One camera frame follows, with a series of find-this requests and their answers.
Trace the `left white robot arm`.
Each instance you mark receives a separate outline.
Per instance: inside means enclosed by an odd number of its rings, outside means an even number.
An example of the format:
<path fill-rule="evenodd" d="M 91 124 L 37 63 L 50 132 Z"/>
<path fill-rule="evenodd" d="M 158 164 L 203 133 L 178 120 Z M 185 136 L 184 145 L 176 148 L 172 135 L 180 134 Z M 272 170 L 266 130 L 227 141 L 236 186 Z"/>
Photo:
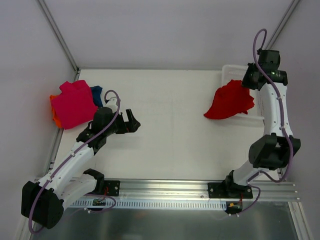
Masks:
<path fill-rule="evenodd" d="M 62 218 L 64 211 L 86 194 L 99 195 L 104 191 L 104 174 L 85 170 L 75 181 L 75 173 L 106 144 L 113 134 L 136 132 L 141 123 L 132 110 L 127 109 L 127 121 L 122 113 L 110 107 L 100 107 L 93 120 L 78 135 L 70 152 L 60 165 L 50 170 L 37 182 L 28 181 L 22 188 L 21 214 L 44 228 L 53 228 Z"/>

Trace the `red t shirt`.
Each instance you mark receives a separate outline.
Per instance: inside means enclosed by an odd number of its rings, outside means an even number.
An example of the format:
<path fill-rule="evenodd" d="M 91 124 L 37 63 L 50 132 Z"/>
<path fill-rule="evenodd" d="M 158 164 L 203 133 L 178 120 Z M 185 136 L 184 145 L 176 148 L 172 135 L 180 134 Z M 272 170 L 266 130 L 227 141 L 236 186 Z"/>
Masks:
<path fill-rule="evenodd" d="M 242 86 L 242 80 L 231 79 L 216 90 L 210 108 L 203 115 L 210 120 L 224 120 L 237 114 L 247 115 L 254 106 L 250 89 Z"/>

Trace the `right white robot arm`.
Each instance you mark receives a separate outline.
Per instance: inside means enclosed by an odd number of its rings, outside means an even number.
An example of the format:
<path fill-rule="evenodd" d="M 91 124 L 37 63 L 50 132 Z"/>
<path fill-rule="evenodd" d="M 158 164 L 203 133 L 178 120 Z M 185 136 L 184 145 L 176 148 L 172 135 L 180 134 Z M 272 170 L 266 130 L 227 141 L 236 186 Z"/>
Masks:
<path fill-rule="evenodd" d="M 227 198 L 251 199 L 255 178 L 265 175 L 277 182 L 270 171 L 291 166 L 294 155 L 301 147 L 301 140 L 291 130 L 287 111 L 288 76 L 279 70 L 281 56 L 277 50 L 254 50 L 254 62 L 248 64 L 242 86 L 259 92 L 264 117 L 261 138 L 249 148 L 248 160 L 238 169 L 232 170 L 221 183 Z"/>

